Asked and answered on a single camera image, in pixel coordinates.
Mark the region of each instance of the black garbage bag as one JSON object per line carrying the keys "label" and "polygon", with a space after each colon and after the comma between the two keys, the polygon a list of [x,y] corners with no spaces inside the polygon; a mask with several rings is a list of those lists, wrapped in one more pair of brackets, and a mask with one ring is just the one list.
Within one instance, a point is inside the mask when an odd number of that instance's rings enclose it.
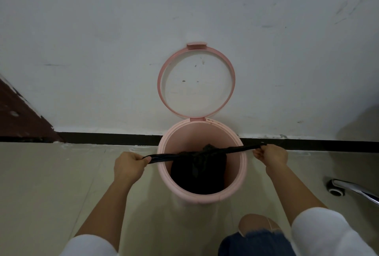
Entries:
{"label": "black garbage bag", "polygon": [[211,144],[202,151],[183,151],[178,154],[153,154],[150,163],[173,161],[171,178],[183,189],[196,194],[213,194],[225,188],[226,154],[255,148],[259,145],[216,148]]}

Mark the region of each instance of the knee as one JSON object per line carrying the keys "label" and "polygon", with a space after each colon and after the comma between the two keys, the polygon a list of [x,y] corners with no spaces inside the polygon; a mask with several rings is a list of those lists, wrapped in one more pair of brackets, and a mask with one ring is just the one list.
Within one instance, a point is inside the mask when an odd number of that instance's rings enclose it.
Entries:
{"label": "knee", "polygon": [[238,229],[242,236],[245,236],[250,231],[262,229],[273,231],[280,230],[280,227],[273,220],[266,216],[258,214],[246,214],[239,221]]}

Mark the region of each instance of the white sleeve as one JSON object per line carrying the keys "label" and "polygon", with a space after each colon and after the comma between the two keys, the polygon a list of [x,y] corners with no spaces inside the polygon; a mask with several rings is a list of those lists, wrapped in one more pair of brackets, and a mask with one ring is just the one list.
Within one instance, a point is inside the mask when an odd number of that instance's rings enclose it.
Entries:
{"label": "white sleeve", "polygon": [[116,256],[117,251],[96,235],[79,235],[66,244],[60,256]]}
{"label": "white sleeve", "polygon": [[315,207],[301,212],[292,223],[293,241],[302,256],[374,256],[338,212]]}

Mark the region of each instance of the person's left hand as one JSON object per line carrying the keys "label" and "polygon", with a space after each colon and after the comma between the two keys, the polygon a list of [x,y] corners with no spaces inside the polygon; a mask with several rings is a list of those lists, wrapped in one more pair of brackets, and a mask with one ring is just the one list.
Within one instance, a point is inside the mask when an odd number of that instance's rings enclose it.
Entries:
{"label": "person's left hand", "polygon": [[133,152],[123,152],[114,163],[114,182],[133,185],[142,176],[151,157]]}

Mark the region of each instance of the trash can lid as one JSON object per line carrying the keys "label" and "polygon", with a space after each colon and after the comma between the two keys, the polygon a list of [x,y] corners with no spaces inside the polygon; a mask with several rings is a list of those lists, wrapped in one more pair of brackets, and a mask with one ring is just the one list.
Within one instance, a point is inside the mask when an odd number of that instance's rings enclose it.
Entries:
{"label": "trash can lid", "polygon": [[[216,110],[212,111],[211,113],[207,113],[206,115],[203,115],[203,116],[193,117],[193,116],[188,116],[188,115],[184,115],[184,114],[178,113],[177,111],[173,110],[168,105],[167,101],[165,100],[165,98],[163,97],[163,94],[162,94],[161,82],[162,82],[162,76],[163,76],[164,71],[166,70],[166,68],[175,59],[177,59],[178,57],[180,57],[183,54],[185,54],[187,52],[190,52],[190,51],[191,52],[199,51],[199,52],[204,52],[204,53],[210,53],[210,54],[215,55],[216,57],[219,57],[228,66],[229,72],[230,72],[230,77],[231,77],[231,80],[232,80],[231,90],[230,90],[229,96],[224,101],[224,103],[219,108],[217,108]],[[181,50],[178,50],[172,56],[170,56],[168,58],[168,60],[166,60],[166,62],[163,64],[161,70],[159,71],[157,87],[158,87],[159,98],[162,100],[163,104],[169,110],[171,110],[176,115],[179,115],[179,116],[182,116],[182,117],[185,117],[185,118],[189,118],[191,121],[201,121],[201,120],[205,120],[205,117],[210,116],[212,114],[215,114],[216,112],[218,112],[220,109],[222,109],[226,105],[226,103],[230,100],[230,97],[233,94],[234,86],[235,86],[235,81],[236,81],[235,72],[234,72],[234,68],[233,68],[232,63],[230,62],[230,60],[223,53],[221,53],[220,51],[218,51],[218,50],[216,50],[214,48],[208,47],[206,42],[198,41],[198,42],[193,42],[193,43],[187,43],[187,46],[185,48],[182,48]]]}

